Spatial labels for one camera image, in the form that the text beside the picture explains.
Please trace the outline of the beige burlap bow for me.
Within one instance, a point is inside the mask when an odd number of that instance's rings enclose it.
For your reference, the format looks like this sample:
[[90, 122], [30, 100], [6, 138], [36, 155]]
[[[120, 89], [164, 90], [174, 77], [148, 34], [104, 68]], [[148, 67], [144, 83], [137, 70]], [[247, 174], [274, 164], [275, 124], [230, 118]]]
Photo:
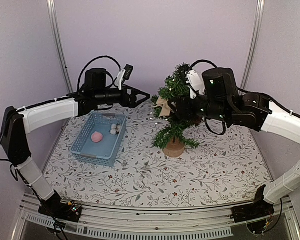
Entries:
[[154, 116], [156, 118], [167, 118], [172, 113], [171, 107], [168, 105], [168, 100], [158, 97], [154, 103]]

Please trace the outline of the small green christmas tree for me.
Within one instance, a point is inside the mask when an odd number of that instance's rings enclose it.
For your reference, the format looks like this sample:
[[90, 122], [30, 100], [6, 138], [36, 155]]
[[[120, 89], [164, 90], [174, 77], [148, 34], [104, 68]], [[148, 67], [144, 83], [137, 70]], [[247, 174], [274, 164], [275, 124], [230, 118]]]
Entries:
[[[158, 97], [165, 100], [175, 100], [179, 97], [188, 97], [190, 95], [190, 88], [184, 84], [180, 78], [180, 70], [188, 71], [190, 65], [188, 63], [182, 63], [176, 66], [172, 75], [169, 75], [164, 80], [164, 87], [158, 89], [158, 94], [153, 95], [151, 98], [151, 103], [154, 105]], [[157, 119], [165, 120], [167, 122], [166, 126], [161, 128], [152, 140], [152, 145], [159, 149], [164, 149], [171, 138], [178, 138], [180, 142], [184, 143], [186, 147], [197, 148], [200, 143], [193, 138], [186, 138], [184, 136], [184, 131], [189, 128], [195, 128], [198, 125], [193, 124], [192, 120], [181, 120], [176, 116], [174, 110], [171, 110], [170, 117], [155, 117]]]

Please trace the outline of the white cotton boll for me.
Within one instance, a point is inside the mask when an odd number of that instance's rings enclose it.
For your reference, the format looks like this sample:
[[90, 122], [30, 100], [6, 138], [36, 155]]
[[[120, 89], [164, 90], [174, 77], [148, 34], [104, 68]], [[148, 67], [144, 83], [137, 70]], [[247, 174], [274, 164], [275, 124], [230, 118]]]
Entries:
[[121, 125], [120, 124], [112, 124], [111, 125], [111, 130], [110, 130], [110, 133], [112, 135], [117, 135], [119, 134], [121, 131]]

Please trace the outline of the pink pompom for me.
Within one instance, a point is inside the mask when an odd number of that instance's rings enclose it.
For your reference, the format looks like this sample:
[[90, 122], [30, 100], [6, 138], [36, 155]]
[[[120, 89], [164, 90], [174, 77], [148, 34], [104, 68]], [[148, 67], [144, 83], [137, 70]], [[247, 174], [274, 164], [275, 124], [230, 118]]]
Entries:
[[104, 136], [102, 133], [95, 131], [92, 135], [91, 135], [91, 141], [93, 143], [99, 143], [103, 140]]

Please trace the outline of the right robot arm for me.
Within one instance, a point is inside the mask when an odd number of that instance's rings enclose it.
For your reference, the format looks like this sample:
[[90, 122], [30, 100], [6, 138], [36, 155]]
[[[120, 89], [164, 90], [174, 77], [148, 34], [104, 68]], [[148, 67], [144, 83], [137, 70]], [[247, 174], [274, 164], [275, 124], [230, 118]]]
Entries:
[[[300, 115], [280, 105], [264, 93], [243, 91], [236, 85], [233, 70], [215, 67], [199, 76], [196, 71], [186, 73], [188, 96], [168, 101], [172, 111], [181, 120], [195, 117], [222, 122], [224, 129], [232, 125], [256, 132], [272, 133], [300, 144]], [[300, 187], [300, 160], [271, 183], [261, 186], [248, 213], [259, 218], [279, 199]]]

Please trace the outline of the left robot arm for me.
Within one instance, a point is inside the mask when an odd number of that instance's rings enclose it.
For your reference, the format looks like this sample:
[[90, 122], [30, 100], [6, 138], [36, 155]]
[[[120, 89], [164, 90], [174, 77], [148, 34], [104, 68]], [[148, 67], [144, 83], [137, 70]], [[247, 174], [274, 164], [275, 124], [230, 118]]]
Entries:
[[121, 69], [110, 86], [106, 85], [109, 72], [104, 68], [91, 68], [80, 75], [84, 84], [77, 92], [29, 107], [7, 107], [0, 131], [0, 149], [3, 149], [15, 171], [45, 201], [45, 209], [53, 216], [64, 213], [59, 194], [43, 177], [42, 171], [32, 159], [27, 135], [55, 122], [81, 117], [99, 110], [100, 105], [119, 104], [136, 108], [150, 98], [150, 94], [125, 85], [133, 72], [131, 65]]

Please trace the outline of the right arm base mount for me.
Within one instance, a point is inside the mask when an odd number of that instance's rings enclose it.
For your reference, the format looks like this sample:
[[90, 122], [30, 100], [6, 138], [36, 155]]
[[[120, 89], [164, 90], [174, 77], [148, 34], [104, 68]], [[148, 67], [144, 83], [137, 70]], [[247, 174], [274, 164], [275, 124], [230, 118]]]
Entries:
[[262, 185], [257, 189], [252, 203], [231, 208], [230, 218], [235, 223], [251, 221], [267, 216], [270, 217], [269, 220], [263, 219], [260, 222], [248, 224], [248, 230], [256, 235], [266, 233], [270, 229], [270, 224], [273, 222], [273, 214], [275, 213], [274, 204], [267, 203], [264, 200], [265, 188], [266, 186]]

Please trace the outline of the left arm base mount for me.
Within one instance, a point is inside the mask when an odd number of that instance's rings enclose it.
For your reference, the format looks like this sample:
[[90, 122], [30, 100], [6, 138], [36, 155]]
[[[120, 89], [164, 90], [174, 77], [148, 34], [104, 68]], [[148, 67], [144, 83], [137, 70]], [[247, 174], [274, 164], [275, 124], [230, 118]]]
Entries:
[[54, 191], [48, 200], [41, 200], [38, 212], [57, 220], [78, 223], [82, 215], [82, 204], [75, 200], [62, 202], [61, 196]]

